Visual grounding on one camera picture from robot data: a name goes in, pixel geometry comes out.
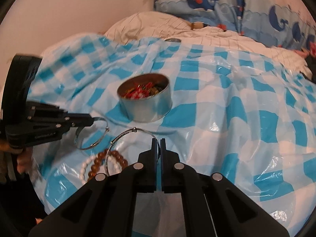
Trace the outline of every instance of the wall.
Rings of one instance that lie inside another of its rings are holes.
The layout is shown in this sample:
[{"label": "wall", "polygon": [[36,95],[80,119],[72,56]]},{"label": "wall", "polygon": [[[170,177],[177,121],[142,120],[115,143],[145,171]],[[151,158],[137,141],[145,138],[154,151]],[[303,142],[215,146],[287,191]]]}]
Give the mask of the wall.
[{"label": "wall", "polygon": [[153,0],[16,0],[0,25],[0,87],[16,53],[40,55],[80,32],[104,32]]}]

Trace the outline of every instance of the blue blanket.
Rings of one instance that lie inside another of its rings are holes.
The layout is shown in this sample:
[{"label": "blue blanket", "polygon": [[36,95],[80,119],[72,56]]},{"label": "blue blanket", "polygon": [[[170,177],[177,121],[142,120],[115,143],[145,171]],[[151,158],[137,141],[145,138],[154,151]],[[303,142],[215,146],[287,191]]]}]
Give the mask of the blue blanket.
[{"label": "blue blanket", "polygon": [[[121,112],[116,89],[148,72],[168,76],[173,107],[156,122],[131,122]],[[221,172],[294,236],[316,205],[315,92],[302,75],[291,76],[259,54],[156,38],[127,45],[94,34],[75,39],[43,58],[28,99],[105,116],[111,130],[86,152],[72,145],[73,131],[60,143],[36,147],[42,178],[35,190],[51,212],[82,186],[81,163],[137,126],[166,138],[167,148],[199,173]],[[101,134],[94,129],[86,143]],[[117,150],[134,163],[150,144],[150,137],[132,134]],[[165,208],[160,203],[155,212]]]}]

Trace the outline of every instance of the round tin can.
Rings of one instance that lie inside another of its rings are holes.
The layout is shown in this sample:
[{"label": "round tin can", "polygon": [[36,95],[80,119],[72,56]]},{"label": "round tin can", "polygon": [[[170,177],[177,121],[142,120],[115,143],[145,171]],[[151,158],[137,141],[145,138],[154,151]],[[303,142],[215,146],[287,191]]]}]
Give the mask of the round tin can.
[{"label": "round tin can", "polygon": [[[158,94],[141,99],[127,99],[124,94],[138,85],[152,82],[162,88]],[[172,107],[169,79],[161,74],[142,74],[128,79],[117,89],[122,111],[136,122],[152,122],[165,116]]]}]

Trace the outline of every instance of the metal bolt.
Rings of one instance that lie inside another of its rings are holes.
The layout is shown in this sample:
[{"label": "metal bolt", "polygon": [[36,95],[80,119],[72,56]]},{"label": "metal bolt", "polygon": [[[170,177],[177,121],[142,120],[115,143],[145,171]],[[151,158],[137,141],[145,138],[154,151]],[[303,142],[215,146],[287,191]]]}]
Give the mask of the metal bolt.
[{"label": "metal bolt", "polygon": [[140,170],[140,169],[142,169],[144,167],[144,165],[142,163],[140,163],[140,162],[137,162],[137,163],[134,164],[133,167],[134,167],[134,169]]},{"label": "metal bolt", "polygon": [[106,176],[105,176],[105,174],[103,174],[103,173],[99,173],[99,174],[97,174],[97,175],[95,176],[95,179],[96,179],[97,181],[103,181],[105,178],[106,178]]},{"label": "metal bolt", "polygon": [[220,173],[215,173],[215,174],[213,174],[212,178],[213,178],[215,181],[220,181],[220,180],[223,179],[223,176],[222,176],[222,174],[220,174]]},{"label": "metal bolt", "polygon": [[178,169],[178,170],[184,169],[184,164],[182,164],[182,163],[175,163],[174,168]]}]

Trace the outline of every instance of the blue and white checkered pattern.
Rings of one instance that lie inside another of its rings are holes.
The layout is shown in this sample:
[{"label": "blue and white checkered pattern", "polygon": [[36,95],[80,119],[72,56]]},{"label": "blue and white checkered pattern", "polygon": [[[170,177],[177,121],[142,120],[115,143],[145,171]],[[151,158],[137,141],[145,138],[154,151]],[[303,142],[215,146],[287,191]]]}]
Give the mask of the blue and white checkered pattern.
[{"label": "blue and white checkered pattern", "polygon": [[[148,72],[169,77],[173,107],[159,121],[131,122],[116,90]],[[155,38],[120,45],[91,34],[43,58],[28,99],[110,122],[110,135],[93,150],[76,150],[74,131],[59,148],[37,148],[48,150],[37,159],[43,177],[35,184],[47,212],[81,187],[79,170],[87,156],[133,126],[166,138],[167,148],[199,173],[221,172],[291,236],[316,205],[316,86],[265,56]],[[87,142],[101,130],[93,133]],[[151,144],[141,133],[123,139],[117,149],[130,163]]]}]

